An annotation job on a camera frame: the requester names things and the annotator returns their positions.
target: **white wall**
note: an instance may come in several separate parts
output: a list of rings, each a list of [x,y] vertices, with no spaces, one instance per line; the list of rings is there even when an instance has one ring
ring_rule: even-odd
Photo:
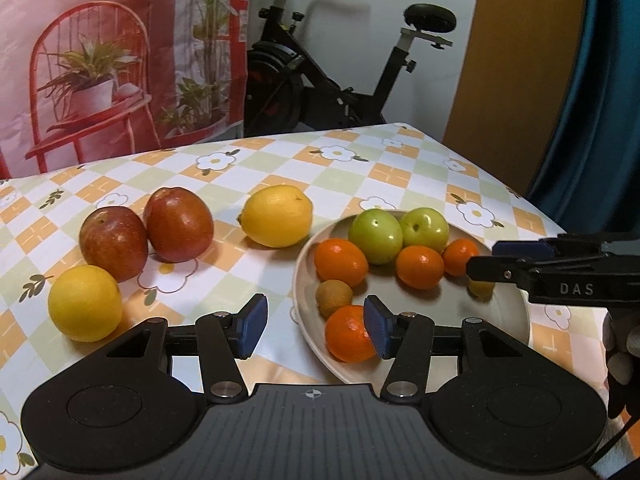
[[[261,7],[273,0],[251,0],[249,44],[257,41]],[[415,40],[412,74],[402,72],[384,114],[388,122],[403,121],[442,140],[460,78],[476,0],[289,0],[286,18],[297,10],[305,20],[296,31],[309,53],[343,88],[370,93],[382,73],[404,26],[402,12],[413,3],[437,4],[452,10],[458,26],[446,37],[454,46],[436,50]]]

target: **metal screw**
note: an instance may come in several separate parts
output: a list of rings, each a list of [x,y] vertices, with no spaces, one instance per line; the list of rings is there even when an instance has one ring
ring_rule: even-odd
[[[229,399],[240,395],[242,392],[242,386],[233,381],[220,381],[219,383],[212,384],[209,391],[216,397]]]
[[[411,397],[418,393],[418,386],[409,381],[395,381],[386,390],[394,397]]]

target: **potted plant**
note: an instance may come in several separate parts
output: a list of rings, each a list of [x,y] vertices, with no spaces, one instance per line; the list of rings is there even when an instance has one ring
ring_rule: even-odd
[[[192,133],[194,138],[205,138],[225,120],[226,96],[218,76],[217,39],[229,14],[236,11],[224,0],[192,0],[192,3],[200,16],[200,23],[193,25],[192,34],[195,40],[202,42],[202,50],[196,59],[204,82],[185,77],[177,84],[178,105],[163,108],[160,117],[161,123],[174,128],[168,137]]]
[[[59,59],[62,73],[38,91],[48,90],[47,97],[53,97],[55,106],[69,96],[68,114],[87,117],[111,107],[118,74],[139,59],[116,41],[94,43],[85,37],[79,41],[79,52],[48,54]]]

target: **table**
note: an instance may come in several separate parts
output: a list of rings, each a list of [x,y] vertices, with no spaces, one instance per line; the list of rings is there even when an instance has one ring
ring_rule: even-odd
[[[299,187],[314,202],[313,230],[372,207],[430,206],[491,246],[561,229],[487,172],[407,124],[226,140],[83,164],[2,181],[0,187],[0,479],[21,478],[33,463],[19,431],[29,393],[96,348],[64,338],[47,317],[47,294],[82,262],[78,232],[95,208],[137,213],[162,186],[196,192],[215,218],[217,249],[169,273],[149,259],[122,283],[122,332],[147,317],[193,323],[217,310],[237,312],[254,293],[269,300],[269,322],[255,354],[239,363],[256,382],[334,382],[291,317],[297,250],[252,249],[236,217],[251,193],[273,184]],[[531,305],[532,346],[604,397],[603,311]],[[175,375],[202,390],[196,358],[177,358]]]

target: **stationary bike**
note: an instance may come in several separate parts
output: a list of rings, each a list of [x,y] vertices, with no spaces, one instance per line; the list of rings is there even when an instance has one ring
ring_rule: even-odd
[[[448,9],[430,4],[407,7],[404,21],[413,28],[401,28],[373,94],[361,94],[352,87],[341,89],[293,36],[304,14],[294,12],[289,27],[282,23],[286,1],[274,0],[259,13],[266,21],[260,41],[247,53],[245,137],[290,132],[298,123],[314,130],[385,123],[382,108],[400,71],[411,73],[415,68],[416,62],[407,60],[414,38],[444,49],[452,43],[425,31],[441,34],[456,28],[456,17]],[[305,85],[303,76],[311,86]]]

